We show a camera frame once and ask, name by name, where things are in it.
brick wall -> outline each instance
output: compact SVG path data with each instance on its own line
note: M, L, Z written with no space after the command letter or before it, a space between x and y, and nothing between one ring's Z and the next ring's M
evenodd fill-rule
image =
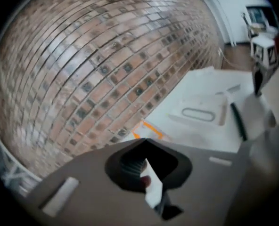
M220 68L220 40L202 0L32 0L0 44L0 138L44 177Z

wooden floor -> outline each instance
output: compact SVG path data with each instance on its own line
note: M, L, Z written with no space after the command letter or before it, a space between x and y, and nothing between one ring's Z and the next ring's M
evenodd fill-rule
M250 57L250 45L241 44L235 47L226 45L224 48L222 69L252 71L254 60Z

white wall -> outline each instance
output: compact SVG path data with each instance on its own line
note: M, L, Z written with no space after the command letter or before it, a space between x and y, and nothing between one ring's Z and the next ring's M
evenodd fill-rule
M228 43L230 42L230 38L229 38L229 35L228 35L228 31L227 31L227 28L225 26L225 22L223 20L224 18L224 14L222 14L222 11L219 10L218 6L216 5L216 1L214 0L203 0L206 5L209 7L212 15L214 16L217 24L218 24L218 27L219 27L219 30L221 32L221 35L222 35L222 38L223 38L223 41L225 43Z
M268 0L218 0L218 2L221 6L220 9L224 12L228 23L230 24L230 29L235 42L249 41L246 24L241 17L241 12L245 12L248 21L250 21L246 9L247 6L271 6Z

window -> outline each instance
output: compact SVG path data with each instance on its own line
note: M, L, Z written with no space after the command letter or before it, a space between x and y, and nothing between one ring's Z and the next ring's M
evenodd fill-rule
M274 15L274 11L270 7L247 7L249 17L252 23L259 23L266 26L278 28L278 22Z

orange tape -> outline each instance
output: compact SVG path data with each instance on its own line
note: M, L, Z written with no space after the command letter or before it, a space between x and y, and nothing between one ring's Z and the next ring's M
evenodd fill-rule
M136 134L134 131L135 131L135 129L137 129L137 128L140 126L141 123L143 123L144 126L146 126L147 128L149 128L149 129L152 130L153 132L155 132L155 133L158 135L158 139L163 139L163 136L164 136L163 133L160 132L160 131L158 131L158 130L156 130L154 127L152 127L150 124L148 124L148 123L145 122L145 121L140 121L140 122L132 129L132 133L133 133L134 138L136 138L136 139L139 139L139 138L140 138L139 134Z

